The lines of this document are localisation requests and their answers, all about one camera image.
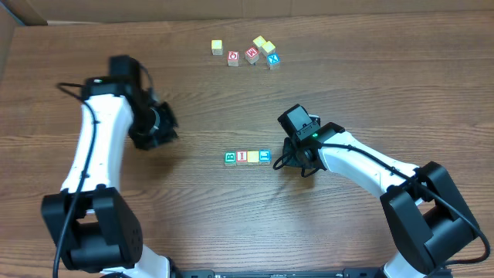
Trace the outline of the white blue picture block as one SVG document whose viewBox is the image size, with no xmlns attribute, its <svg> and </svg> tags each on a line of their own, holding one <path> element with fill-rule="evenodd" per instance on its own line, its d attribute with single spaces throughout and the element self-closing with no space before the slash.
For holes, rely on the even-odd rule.
<svg viewBox="0 0 494 278">
<path fill-rule="evenodd" d="M 266 57 L 266 62 L 270 70 L 275 70 L 280 67 L 280 58 L 277 53 L 269 54 Z"/>
</svg>

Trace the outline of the blue letter block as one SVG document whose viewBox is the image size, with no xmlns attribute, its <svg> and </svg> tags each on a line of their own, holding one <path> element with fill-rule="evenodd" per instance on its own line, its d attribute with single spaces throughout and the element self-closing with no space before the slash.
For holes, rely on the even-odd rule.
<svg viewBox="0 0 494 278">
<path fill-rule="evenodd" d="M 270 150 L 259 150 L 259 163 L 260 164 L 271 164 L 271 151 Z"/>
</svg>

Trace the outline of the green letter B block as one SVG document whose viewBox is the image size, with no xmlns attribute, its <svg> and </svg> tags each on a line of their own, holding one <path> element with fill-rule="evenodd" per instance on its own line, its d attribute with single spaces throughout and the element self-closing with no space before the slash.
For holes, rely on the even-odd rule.
<svg viewBox="0 0 494 278">
<path fill-rule="evenodd" d="M 226 151 L 224 155 L 225 166 L 236 166 L 236 153 L 234 151 Z"/>
</svg>

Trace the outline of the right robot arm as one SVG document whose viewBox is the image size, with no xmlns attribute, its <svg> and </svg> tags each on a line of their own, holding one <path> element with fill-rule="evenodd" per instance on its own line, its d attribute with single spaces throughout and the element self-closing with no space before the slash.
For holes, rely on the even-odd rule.
<svg viewBox="0 0 494 278">
<path fill-rule="evenodd" d="M 490 245 L 448 171 L 390 158 L 362 144 L 344 127 L 322 125 L 297 104 L 278 118 L 287 136 L 273 165 L 297 167 L 307 178 L 331 171 L 350 179 L 382 206 L 397 252 L 380 277 L 433 277 L 450 265 L 485 261 Z"/>
</svg>

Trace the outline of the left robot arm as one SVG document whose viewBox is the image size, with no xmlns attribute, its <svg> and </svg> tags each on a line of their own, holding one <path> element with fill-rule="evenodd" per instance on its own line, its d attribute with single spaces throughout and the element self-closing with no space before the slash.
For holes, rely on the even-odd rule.
<svg viewBox="0 0 494 278">
<path fill-rule="evenodd" d="M 56 245 L 53 276 L 61 265 L 103 277 L 180 275 L 170 259 L 144 245 L 140 222 L 120 194 L 126 139 L 149 151 L 178 137 L 169 105 L 142 86 L 147 73 L 131 56 L 112 56 L 106 76 L 78 85 L 82 126 L 73 163 L 60 192 L 41 204 Z"/>
</svg>

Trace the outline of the white red letter block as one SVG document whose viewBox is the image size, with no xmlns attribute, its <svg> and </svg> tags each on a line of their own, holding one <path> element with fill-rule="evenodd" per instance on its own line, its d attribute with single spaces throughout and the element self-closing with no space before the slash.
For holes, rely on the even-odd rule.
<svg viewBox="0 0 494 278">
<path fill-rule="evenodd" d="M 248 152 L 247 151 L 236 151 L 235 152 L 235 162 L 237 165 L 248 164 Z"/>
</svg>

